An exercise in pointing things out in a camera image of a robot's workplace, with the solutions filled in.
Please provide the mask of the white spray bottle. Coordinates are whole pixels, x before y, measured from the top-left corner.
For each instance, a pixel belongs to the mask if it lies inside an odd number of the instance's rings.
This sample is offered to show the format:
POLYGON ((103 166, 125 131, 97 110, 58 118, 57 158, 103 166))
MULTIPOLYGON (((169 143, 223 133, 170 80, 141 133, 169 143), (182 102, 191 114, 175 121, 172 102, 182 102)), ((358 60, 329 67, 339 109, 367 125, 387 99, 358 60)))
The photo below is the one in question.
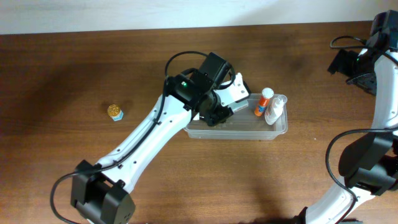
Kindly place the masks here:
POLYGON ((278 95, 272 101, 270 106, 265 112, 265 121, 268 125, 273 125, 281 116, 284 111, 284 106, 287 102, 287 97, 285 95, 278 95))

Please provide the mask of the white green medicine box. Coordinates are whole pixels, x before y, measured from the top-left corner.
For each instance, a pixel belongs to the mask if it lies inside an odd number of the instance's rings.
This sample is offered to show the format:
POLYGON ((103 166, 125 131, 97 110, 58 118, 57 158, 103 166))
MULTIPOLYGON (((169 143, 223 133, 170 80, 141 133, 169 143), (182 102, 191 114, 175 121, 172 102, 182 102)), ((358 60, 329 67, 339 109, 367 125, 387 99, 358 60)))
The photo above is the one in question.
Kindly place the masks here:
POLYGON ((229 107, 231 108, 233 113, 236 113, 236 112, 238 112, 238 111, 240 111, 242 109, 247 108, 248 105, 249 105, 248 101, 247 100, 243 100, 243 101, 240 101, 238 103, 237 102, 231 103, 229 105, 229 107))

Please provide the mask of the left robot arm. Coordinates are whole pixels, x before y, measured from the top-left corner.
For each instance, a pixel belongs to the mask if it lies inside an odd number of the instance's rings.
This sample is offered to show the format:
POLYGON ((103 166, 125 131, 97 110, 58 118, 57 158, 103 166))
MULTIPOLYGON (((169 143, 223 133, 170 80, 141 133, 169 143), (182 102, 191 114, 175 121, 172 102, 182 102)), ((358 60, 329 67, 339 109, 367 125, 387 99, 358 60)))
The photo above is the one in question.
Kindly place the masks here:
POLYGON ((135 211, 130 196, 144 169, 166 143, 193 119, 209 127, 234 114, 249 89, 243 76, 213 52, 199 68, 165 77, 162 94, 143 122, 113 151, 75 168, 71 205, 90 223, 127 223, 135 211))

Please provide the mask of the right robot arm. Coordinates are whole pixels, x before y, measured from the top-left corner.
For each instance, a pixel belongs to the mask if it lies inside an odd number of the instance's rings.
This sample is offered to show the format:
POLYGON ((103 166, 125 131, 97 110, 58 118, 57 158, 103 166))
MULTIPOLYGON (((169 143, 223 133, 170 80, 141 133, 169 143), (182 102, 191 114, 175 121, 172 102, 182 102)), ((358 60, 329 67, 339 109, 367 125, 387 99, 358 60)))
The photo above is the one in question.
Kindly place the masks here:
POLYGON ((292 223, 342 223, 358 206, 387 191, 397 190, 397 11, 375 16, 369 39, 359 45, 337 46, 328 72, 346 75, 376 97, 369 129, 352 129, 335 136, 325 154, 325 165, 334 184, 316 203, 305 207, 292 223), (362 137, 348 145, 338 164, 339 176, 330 167, 330 152, 337 140, 349 134, 362 137))

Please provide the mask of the small gold-lid jar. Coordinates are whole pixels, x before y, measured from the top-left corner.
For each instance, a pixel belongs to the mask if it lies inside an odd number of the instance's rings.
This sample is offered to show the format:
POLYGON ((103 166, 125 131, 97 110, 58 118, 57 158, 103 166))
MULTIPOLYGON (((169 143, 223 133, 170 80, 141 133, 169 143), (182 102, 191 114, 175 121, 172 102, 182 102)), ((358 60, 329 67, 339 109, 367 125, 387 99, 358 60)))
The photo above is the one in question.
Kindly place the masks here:
POLYGON ((124 116, 122 109, 118 105, 109 105, 107 113, 113 121, 120 121, 124 116))

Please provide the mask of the orange tube white cap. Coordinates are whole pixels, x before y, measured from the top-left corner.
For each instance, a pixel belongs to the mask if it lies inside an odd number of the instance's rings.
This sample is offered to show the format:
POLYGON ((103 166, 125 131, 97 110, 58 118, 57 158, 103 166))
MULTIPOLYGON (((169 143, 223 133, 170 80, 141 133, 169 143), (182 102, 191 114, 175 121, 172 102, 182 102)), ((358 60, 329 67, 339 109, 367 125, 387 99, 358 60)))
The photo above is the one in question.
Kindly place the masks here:
POLYGON ((254 110, 254 114, 256 116, 261 116, 265 112, 265 109, 269 102, 271 101, 272 97, 274 96, 274 91, 271 88, 264 88, 261 92, 261 98, 254 110))

